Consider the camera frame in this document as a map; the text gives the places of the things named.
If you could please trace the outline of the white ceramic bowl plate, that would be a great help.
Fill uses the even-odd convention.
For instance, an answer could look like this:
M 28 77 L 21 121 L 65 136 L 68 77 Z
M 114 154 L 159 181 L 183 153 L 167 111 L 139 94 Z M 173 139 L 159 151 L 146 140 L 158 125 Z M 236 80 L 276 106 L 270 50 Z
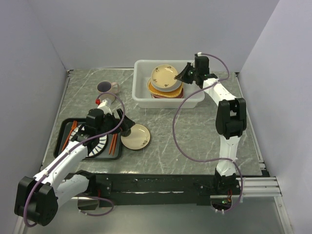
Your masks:
M 159 88 L 159 87 L 157 87 L 156 85 L 154 85 L 152 82 L 151 82 L 151 80 L 149 80 L 149 85 L 151 85 L 153 88 L 155 88 L 156 90 L 158 90 L 158 91 L 161 91 L 161 92 L 172 92 L 172 91 L 174 91 L 174 90 L 177 90 L 177 89 L 179 89 L 180 87 L 182 87 L 183 86 L 183 84 L 182 84 L 182 82 L 177 82 L 175 85 L 173 85 L 172 87 L 169 87 L 169 88 Z

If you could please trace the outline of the woven bamboo plate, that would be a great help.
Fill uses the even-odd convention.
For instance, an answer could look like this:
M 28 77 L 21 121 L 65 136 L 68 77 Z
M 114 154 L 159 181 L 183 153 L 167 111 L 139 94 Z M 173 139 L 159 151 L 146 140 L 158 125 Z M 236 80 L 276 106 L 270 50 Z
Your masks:
M 155 88 L 153 88 L 151 85 L 149 85 L 149 80 L 147 82 L 147 89 L 148 91 L 151 93 L 151 94 L 154 94 L 154 95 L 158 95 L 158 96 L 162 96 L 162 97 L 166 97 L 166 98 L 175 98 L 177 97 L 181 91 L 183 90 L 183 86 L 180 87 L 179 89 L 177 90 L 174 90 L 172 92 L 161 92 L 161 91 L 158 91 L 156 90 Z

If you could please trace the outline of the small beige floral plate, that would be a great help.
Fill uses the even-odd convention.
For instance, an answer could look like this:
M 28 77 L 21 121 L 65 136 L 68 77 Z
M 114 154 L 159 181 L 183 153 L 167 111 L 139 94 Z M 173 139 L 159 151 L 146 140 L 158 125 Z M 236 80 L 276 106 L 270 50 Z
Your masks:
M 159 90 L 174 90 L 181 85 L 181 81 L 176 79 L 177 75 L 178 72 L 172 65 L 159 65 L 151 73 L 151 83 Z

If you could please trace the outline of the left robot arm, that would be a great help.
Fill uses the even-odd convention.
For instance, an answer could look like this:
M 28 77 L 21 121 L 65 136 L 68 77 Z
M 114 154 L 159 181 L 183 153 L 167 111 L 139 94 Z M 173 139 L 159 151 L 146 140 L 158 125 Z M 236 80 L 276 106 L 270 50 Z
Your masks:
M 18 183 L 14 213 L 23 217 L 28 227 L 46 226 L 58 208 L 71 198 L 84 194 L 97 195 L 96 176 L 81 170 L 69 180 L 70 171 L 85 159 L 108 134 L 128 133 L 135 122 L 118 109 L 114 114 L 102 109 L 91 109 L 83 124 L 72 136 L 65 149 L 44 170 L 33 177 L 25 176 Z

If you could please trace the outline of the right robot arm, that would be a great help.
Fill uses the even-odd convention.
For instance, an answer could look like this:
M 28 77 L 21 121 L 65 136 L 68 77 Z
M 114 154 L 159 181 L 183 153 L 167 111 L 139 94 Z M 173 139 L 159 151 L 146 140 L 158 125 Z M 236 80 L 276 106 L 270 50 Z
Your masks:
M 215 58 L 223 64 L 227 72 L 225 78 L 218 78 L 210 72 L 209 57 Z M 188 99 L 202 91 L 207 93 L 217 105 L 215 127 L 220 136 L 220 151 L 219 158 L 212 159 L 212 161 L 218 161 L 215 175 L 219 179 L 213 182 L 213 188 L 218 194 L 225 194 L 230 189 L 231 184 L 227 178 L 235 177 L 236 171 L 239 171 L 235 162 L 237 148 L 240 138 L 247 128 L 245 99 L 234 96 L 221 83 L 228 80 L 229 77 L 230 72 L 225 62 L 217 56 L 198 52 L 195 54 L 194 61 L 187 62 L 186 67 L 176 78 L 186 84 L 195 83 L 200 88 L 184 98 L 178 110 Z

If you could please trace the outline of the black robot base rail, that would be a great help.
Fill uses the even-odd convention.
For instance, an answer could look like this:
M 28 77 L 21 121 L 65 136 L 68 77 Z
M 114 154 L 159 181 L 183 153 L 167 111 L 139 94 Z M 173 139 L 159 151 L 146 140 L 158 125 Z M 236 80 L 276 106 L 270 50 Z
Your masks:
M 85 195 L 115 205 L 196 204 L 209 206 L 213 195 L 238 195 L 235 175 L 93 174 Z

